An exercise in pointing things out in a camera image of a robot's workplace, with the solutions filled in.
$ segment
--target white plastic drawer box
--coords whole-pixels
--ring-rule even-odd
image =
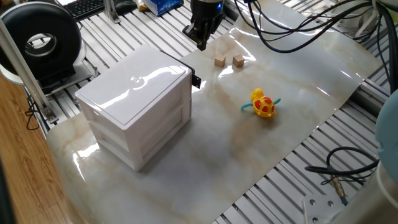
[[[139,171],[191,117],[192,71],[143,45],[76,92],[101,148]]]

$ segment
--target black cable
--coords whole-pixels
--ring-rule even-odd
[[[27,101],[28,101],[28,104],[29,104],[30,106],[29,106],[29,109],[25,112],[25,116],[28,116],[28,117],[29,117],[29,119],[27,120],[26,128],[27,128],[29,131],[33,131],[33,130],[38,129],[40,126],[37,125],[37,127],[35,127],[35,128],[30,128],[30,127],[29,127],[30,121],[31,121],[32,117],[34,116],[34,113],[38,113],[38,111],[34,109],[34,106],[36,105],[36,103],[33,102],[33,101],[32,101],[31,99],[29,99],[29,98],[31,98],[31,96],[28,96],[28,97],[27,97]]]
[[[378,49],[378,51],[379,51],[380,59],[381,59],[381,62],[383,63],[384,70],[386,71],[387,80],[388,80],[388,82],[390,83],[390,75],[389,75],[389,72],[388,72],[387,63],[386,63],[386,61],[384,60],[384,57],[383,57],[383,54],[382,54],[381,48],[380,48],[380,27],[381,27],[381,19],[382,19],[382,16],[380,16],[380,19],[379,19],[379,22],[378,22],[378,28],[377,28],[377,49]]]
[[[390,72],[389,84],[390,93],[392,94],[398,88],[398,38],[395,30],[395,24],[392,20],[390,12],[381,4],[377,3],[377,9],[380,15],[384,18],[387,26],[387,33],[389,39],[389,56],[390,56]]]
[[[359,169],[355,169],[355,170],[349,170],[349,171],[339,171],[339,170],[334,170],[334,168],[330,165],[330,157],[341,150],[349,150],[349,151],[354,151],[354,152],[358,152],[364,156],[366,156],[367,158],[369,158],[370,160],[373,161],[372,164],[364,166],[362,168]],[[348,147],[348,146],[343,146],[343,147],[338,147],[332,151],[329,152],[328,156],[326,157],[326,166],[327,167],[317,167],[317,166],[307,166],[305,168],[305,170],[310,171],[310,172],[315,172],[317,174],[328,174],[328,175],[336,175],[336,176],[347,176],[347,175],[355,175],[355,174],[360,174],[366,171],[369,171],[373,168],[375,168],[377,165],[379,164],[379,161],[377,159],[375,159],[372,155],[370,155],[369,153],[365,152],[364,150],[361,149],[356,149],[354,147]]]
[[[358,18],[359,16],[363,16],[365,15],[365,13],[369,12],[373,7],[370,7],[369,9],[365,10],[364,12],[355,15],[355,16],[349,16],[349,17],[344,17],[343,19],[354,19],[354,18]],[[334,18],[335,16],[320,16],[322,18]]]
[[[238,12],[239,12],[239,15],[242,17],[243,21],[244,21],[249,27],[251,27],[251,28],[253,28],[253,29],[256,29],[256,27],[254,27],[253,25],[251,25],[251,24],[246,20],[246,18],[243,16],[242,11],[240,10],[240,8],[239,8],[239,6],[238,6],[237,0],[234,0],[234,1],[235,1],[235,6],[236,6],[236,8],[237,8],[237,10],[238,10]],[[306,25],[309,24],[310,22],[312,22],[312,21],[318,19],[318,17],[320,17],[321,15],[327,13],[328,11],[333,10],[333,9],[335,9],[335,8],[337,8],[337,7],[341,6],[341,5],[343,5],[343,4],[346,4],[346,3],[349,3],[349,2],[352,2],[352,1],[355,1],[355,0],[346,0],[346,1],[343,1],[343,2],[339,2],[338,4],[335,4],[334,6],[329,7],[328,9],[324,10],[323,12],[317,14],[316,16],[312,16],[312,17],[310,16],[310,17],[306,18],[306,20],[305,20],[302,24],[300,24],[297,28],[295,28],[295,29],[291,29],[291,28],[288,28],[288,27],[284,27],[284,26],[279,25],[278,23],[275,23],[274,21],[270,20],[267,16],[265,16],[265,14],[262,13],[262,11],[261,11],[261,12],[259,12],[259,13],[262,14],[262,16],[264,16],[265,19],[267,19],[268,21],[271,21],[271,23],[273,23],[273,24],[277,24],[277,26],[283,27],[282,29],[288,30],[288,31],[285,31],[285,32],[269,32],[269,31],[266,31],[266,30],[262,30],[261,32],[262,32],[262,33],[265,33],[265,34],[270,34],[270,35],[283,35],[283,34],[291,34],[291,32],[308,32],[308,31],[317,30],[317,29],[319,29],[319,28],[321,28],[321,27],[323,27],[323,26],[329,24],[329,23],[332,22],[333,20],[331,19],[331,20],[329,20],[329,21],[326,21],[326,22],[324,22],[324,23],[322,23],[322,24],[320,24],[319,26],[316,26],[316,27],[312,27],[312,28],[308,28],[308,29],[301,29],[301,28],[304,27],[304,26],[306,26]]]
[[[370,174],[368,174],[368,175],[365,175],[365,176],[362,176],[362,177],[353,177],[353,176],[350,176],[350,175],[349,175],[349,176],[344,176],[344,177],[349,178],[349,179],[351,179],[351,180],[339,179],[339,181],[340,181],[340,182],[357,182],[357,183],[359,183],[359,184],[361,184],[361,185],[364,185],[364,184],[365,184],[365,180],[363,180],[363,179],[368,178],[368,177],[370,177],[371,175],[372,175],[372,173],[370,173]],[[321,185],[329,184],[332,180],[333,180],[333,179],[324,180],[324,181],[321,182]]]
[[[352,13],[353,11],[356,11],[356,10],[362,8],[362,7],[368,7],[368,6],[371,6],[371,3],[370,3],[370,2],[364,2],[364,3],[358,4],[358,5],[354,6],[354,7],[352,7],[351,9],[348,9],[348,10],[346,10],[345,12],[342,12],[341,14],[339,14],[338,16],[336,16],[336,17],[335,17],[335,20],[334,20],[333,22],[329,23],[325,28],[322,29],[321,32],[317,33],[314,37],[312,37],[312,38],[311,38],[309,41],[307,41],[306,43],[304,43],[304,44],[302,44],[302,45],[300,45],[300,46],[298,46],[298,47],[296,47],[296,48],[294,48],[294,49],[290,49],[290,50],[279,50],[279,49],[277,49],[277,48],[275,48],[275,47],[269,45],[269,44],[267,43],[267,41],[263,38],[262,33],[261,33],[261,30],[258,29],[256,19],[254,18],[254,14],[253,14],[253,11],[252,11],[251,4],[248,4],[249,12],[250,12],[250,15],[251,15],[251,18],[252,18],[254,27],[256,27],[257,34],[259,35],[261,41],[262,41],[268,48],[270,48],[271,50],[273,50],[273,51],[275,51],[275,52],[278,52],[278,53],[282,53],[282,54],[292,53],[292,52],[298,51],[298,50],[300,50],[300,49],[306,47],[307,45],[309,45],[309,44],[311,44],[313,41],[315,41],[317,38],[319,38],[319,36],[321,36],[322,34],[324,34],[329,28],[331,28],[333,25],[335,25],[341,18],[347,16],[348,14]]]

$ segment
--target keyboard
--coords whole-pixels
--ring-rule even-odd
[[[105,8],[103,0],[77,0],[62,7],[76,20],[90,17]]]

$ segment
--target wooden block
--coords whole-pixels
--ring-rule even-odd
[[[224,55],[217,55],[214,58],[214,65],[223,68],[225,65],[225,56]]]
[[[232,60],[232,64],[234,64],[234,65],[237,66],[238,68],[239,68],[239,67],[242,67],[243,64],[244,64],[244,58],[243,58],[243,56],[242,56],[242,55],[236,55],[236,56],[234,57],[234,59]]]

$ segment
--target marble-pattern mat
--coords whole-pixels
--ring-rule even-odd
[[[277,1],[261,4],[281,24],[294,27],[305,19]],[[273,44],[289,49],[313,35]],[[225,68],[213,65],[217,54],[226,55]],[[246,59],[243,68],[232,65],[236,54]],[[337,32],[299,52],[274,53],[241,19],[204,52],[182,60],[202,78],[200,90],[193,88],[192,119],[141,172],[99,149],[82,114],[49,132],[66,195],[89,223],[211,223],[380,66]],[[282,98],[271,119],[240,110],[255,88]]]

